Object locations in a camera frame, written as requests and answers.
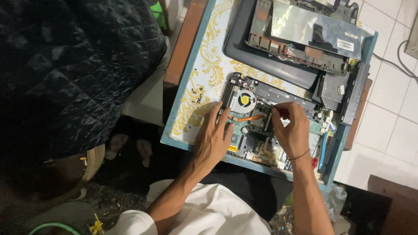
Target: blue table edge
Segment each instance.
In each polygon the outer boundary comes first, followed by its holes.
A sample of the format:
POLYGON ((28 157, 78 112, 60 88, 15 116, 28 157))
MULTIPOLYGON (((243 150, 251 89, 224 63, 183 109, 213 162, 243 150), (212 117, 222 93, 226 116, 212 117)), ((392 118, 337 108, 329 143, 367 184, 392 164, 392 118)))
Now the blue table edge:
MULTIPOLYGON (((200 45, 201 45, 203 36, 206 32, 207 24, 212 15, 212 11, 215 6, 215 3, 216 3, 216 0, 209 0, 206 5, 206 9, 205 9, 202 21, 199 26, 199 30, 196 35, 196 39, 194 40, 193 47, 192 47, 189 59, 186 64, 186 68, 184 70, 183 76, 181 78, 181 81, 178 87, 176 98, 174 100, 174 105, 171 108, 170 116, 164 128, 163 135, 161 136, 161 143, 169 145, 169 146, 173 146, 176 148, 188 150, 188 151, 191 151, 193 149, 192 144, 189 144, 187 142, 183 142, 180 140, 175 140, 170 137, 170 134, 173 129, 174 121, 176 119, 178 109, 180 108, 181 100, 183 99, 184 93, 186 91, 187 83, 189 82, 189 77, 191 75, 194 62, 199 53, 200 45)), ((363 43, 362 58, 364 59, 362 59, 362 61, 366 62, 367 64, 370 64, 370 60, 372 59, 373 50, 375 48, 378 35, 379 33, 375 32, 373 37, 369 37, 365 39, 363 43)), ((345 141, 347 139, 349 130, 350 130, 349 126, 344 126, 341 124, 338 125, 337 132, 335 133, 335 138, 337 139, 337 141, 334 146, 334 149, 332 150, 331 158, 328 161, 328 165, 331 164, 332 168, 330 168, 329 166, 326 168, 325 173, 323 174, 323 178, 322 178, 322 180, 324 181, 324 184, 318 183, 319 189, 321 191, 328 192, 331 189, 331 184, 335 177, 335 173, 338 167, 339 160, 341 158, 342 151, 344 150, 344 145, 345 145, 345 141)), ((258 163, 247 161, 245 159, 238 158, 229 154, 226 154, 223 157, 222 161, 239 165, 239 166, 252 169, 258 172, 263 172, 265 174, 269 174, 271 176, 275 176, 275 177, 286 179, 286 180, 293 182, 292 174, 282 173, 268 166, 260 165, 258 163)))

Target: quilted black jacket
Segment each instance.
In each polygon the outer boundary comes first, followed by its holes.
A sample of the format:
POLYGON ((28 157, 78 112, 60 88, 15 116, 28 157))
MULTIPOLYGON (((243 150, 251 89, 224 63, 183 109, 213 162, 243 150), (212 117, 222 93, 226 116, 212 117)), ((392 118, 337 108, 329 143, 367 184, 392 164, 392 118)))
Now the quilted black jacket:
POLYGON ((104 144, 167 50, 146 0, 0 1, 2 157, 104 144))

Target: black pants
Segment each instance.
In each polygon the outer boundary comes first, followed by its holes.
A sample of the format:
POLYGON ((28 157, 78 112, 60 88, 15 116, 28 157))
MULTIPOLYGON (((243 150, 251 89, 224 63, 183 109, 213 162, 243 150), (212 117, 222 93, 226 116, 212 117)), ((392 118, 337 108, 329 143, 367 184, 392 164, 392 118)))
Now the black pants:
MULTIPOLYGON (((180 161, 180 168, 190 159, 191 153, 187 152, 180 161)), ((200 183, 227 187, 266 221, 281 209, 293 190, 289 181, 225 162, 220 162, 200 183)))

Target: white shirt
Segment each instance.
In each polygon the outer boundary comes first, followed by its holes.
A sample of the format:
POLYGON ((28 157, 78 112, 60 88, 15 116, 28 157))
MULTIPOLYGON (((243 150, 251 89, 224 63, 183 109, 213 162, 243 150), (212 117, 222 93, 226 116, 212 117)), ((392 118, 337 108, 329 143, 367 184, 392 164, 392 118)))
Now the white shirt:
MULTIPOLYGON (((149 206, 173 180, 150 185, 149 206)), ((196 185, 176 216, 169 235, 269 235, 270 225, 247 203, 220 184, 196 185)), ((145 212, 122 213, 106 235, 157 235, 153 219, 145 212)))

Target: white tile floor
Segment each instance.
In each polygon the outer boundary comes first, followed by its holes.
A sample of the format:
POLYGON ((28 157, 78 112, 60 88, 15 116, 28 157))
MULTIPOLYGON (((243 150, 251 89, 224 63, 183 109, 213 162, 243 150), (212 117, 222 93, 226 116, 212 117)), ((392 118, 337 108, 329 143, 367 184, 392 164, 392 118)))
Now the white tile floor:
MULTIPOLYGON (((417 11, 418 0, 363 2, 359 20, 379 32, 377 55, 400 64, 397 48, 408 39, 417 11)), ((417 59, 403 50, 400 54, 417 74, 417 59)), ((375 57, 370 65, 374 82, 368 103, 353 148, 343 153, 334 180, 367 189, 374 174, 418 189, 418 84, 375 57)))

